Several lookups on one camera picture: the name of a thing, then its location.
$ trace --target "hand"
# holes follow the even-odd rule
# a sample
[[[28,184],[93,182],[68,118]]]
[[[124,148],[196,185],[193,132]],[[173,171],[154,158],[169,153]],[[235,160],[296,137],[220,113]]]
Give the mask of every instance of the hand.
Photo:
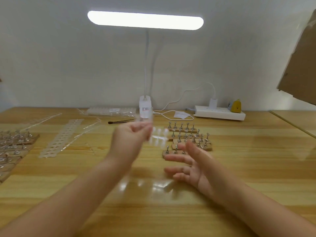
[[[150,122],[128,122],[120,124],[113,132],[109,156],[121,163],[131,165],[137,158],[144,141],[152,132]]]
[[[178,148],[188,155],[166,155],[165,160],[186,163],[188,166],[166,167],[164,171],[173,175],[175,180],[194,186],[216,203],[227,206],[235,188],[243,186],[243,183],[190,140],[185,145],[178,144]]]

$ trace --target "wooden desk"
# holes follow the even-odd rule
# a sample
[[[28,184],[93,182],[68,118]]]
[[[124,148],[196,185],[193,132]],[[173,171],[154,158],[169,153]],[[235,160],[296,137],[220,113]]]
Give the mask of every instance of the wooden desk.
[[[272,111],[316,138],[316,111]]]
[[[16,218],[106,155],[113,129],[105,125],[81,136],[55,158],[39,159],[76,109],[13,108],[0,114],[0,128],[14,129],[21,119],[61,116],[32,128],[41,137],[0,185],[0,226]],[[81,127],[94,122],[84,118]],[[316,223],[316,139],[269,112],[246,112],[244,122],[196,118],[209,132],[213,155],[250,186]],[[154,117],[164,127],[168,120]],[[104,200],[77,236],[255,236],[242,222],[194,188],[172,181],[163,167],[172,165],[161,150],[147,144],[130,173]]]

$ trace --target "forearm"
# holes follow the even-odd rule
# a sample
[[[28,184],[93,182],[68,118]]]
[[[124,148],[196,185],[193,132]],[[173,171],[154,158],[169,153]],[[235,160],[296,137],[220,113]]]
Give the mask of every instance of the forearm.
[[[316,236],[312,223],[246,185],[237,188],[232,198],[227,209],[260,237]]]
[[[85,175],[8,224],[0,237],[72,236],[129,166],[108,157]]]

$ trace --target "sticker label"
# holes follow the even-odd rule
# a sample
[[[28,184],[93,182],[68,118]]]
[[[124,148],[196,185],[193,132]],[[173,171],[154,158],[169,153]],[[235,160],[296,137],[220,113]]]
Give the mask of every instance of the sticker label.
[[[110,113],[111,113],[111,112],[119,112],[119,108],[110,109]]]

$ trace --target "right hand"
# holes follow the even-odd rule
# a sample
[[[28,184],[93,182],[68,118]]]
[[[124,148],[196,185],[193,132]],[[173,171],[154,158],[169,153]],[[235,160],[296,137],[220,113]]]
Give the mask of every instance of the right hand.
[[[194,186],[216,203],[229,205],[236,188],[245,185],[208,152],[198,148],[190,140],[185,145],[179,143],[178,148],[186,151],[188,155],[170,154],[165,156],[165,160],[186,163],[188,166],[166,167],[164,171],[173,175],[173,179]]]

